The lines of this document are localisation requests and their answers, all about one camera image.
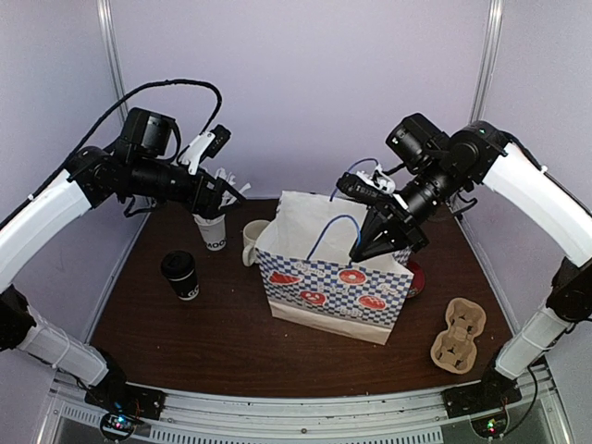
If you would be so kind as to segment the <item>blue checkered paper bag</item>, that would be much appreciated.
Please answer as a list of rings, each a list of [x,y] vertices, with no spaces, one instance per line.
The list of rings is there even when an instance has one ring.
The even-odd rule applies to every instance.
[[[271,313],[383,345],[413,282],[408,249],[352,260],[366,208],[361,203],[284,191],[254,249]]]

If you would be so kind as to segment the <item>cardboard cup carrier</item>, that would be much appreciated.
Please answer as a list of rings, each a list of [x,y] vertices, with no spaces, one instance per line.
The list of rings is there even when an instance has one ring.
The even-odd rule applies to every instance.
[[[484,332],[486,312],[476,302],[454,298],[447,306],[445,321],[447,329],[436,336],[430,357],[437,367],[447,372],[467,374],[475,364],[475,339]]]

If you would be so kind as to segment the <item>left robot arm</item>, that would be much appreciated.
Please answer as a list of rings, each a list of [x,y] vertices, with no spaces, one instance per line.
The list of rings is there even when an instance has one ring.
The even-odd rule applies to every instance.
[[[37,196],[1,225],[1,348],[21,350],[73,375],[114,411],[127,409],[133,401],[118,364],[46,321],[13,280],[63,228],[111,196],[120,201],[143,196],[158,204],[177,202],[204,219],[239,206],[241,193],[201,166],[221,151],[230,131],[222,125],[206,129],[186,148],[166,157],[169,139],[178,137],[174,118],[133,108],[108,147],[90,146],[75,153]]]

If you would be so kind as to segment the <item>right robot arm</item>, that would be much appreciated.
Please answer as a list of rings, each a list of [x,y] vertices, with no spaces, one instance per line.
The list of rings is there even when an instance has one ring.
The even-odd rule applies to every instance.
[[[423,223],[460,191],[483,186],[503,198],[562,251],[547,299],[499,350],[474,398],[495,407],[518,376],[569,329],[591,316],[591,212],[512,134],[484,120],[452,135],[421,113],[405,117],[387,136],[412,179],[389,191],[363,173],[345,173],[338,189],[367,212],[349,256],[354,263],[428,244]]]

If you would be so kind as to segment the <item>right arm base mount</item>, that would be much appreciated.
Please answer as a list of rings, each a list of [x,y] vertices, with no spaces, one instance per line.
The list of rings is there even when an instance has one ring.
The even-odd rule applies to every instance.
[[[480,438],[501,438],[510,429],[510,404],[522,399],[518,388],[496,388],[483,382],[447,388],[442,391],[449,419],[468,416]]]

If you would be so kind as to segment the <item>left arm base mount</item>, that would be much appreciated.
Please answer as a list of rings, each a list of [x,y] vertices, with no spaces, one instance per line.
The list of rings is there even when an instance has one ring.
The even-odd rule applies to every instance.
[[[146,428],[147,420],[159,420],[167,395],[154,388],[142,388],[116,382],[109,386],[87,386],[78,381],[85,392],[85,402],[105,410],[99,431],[108,441],[119,443]]]

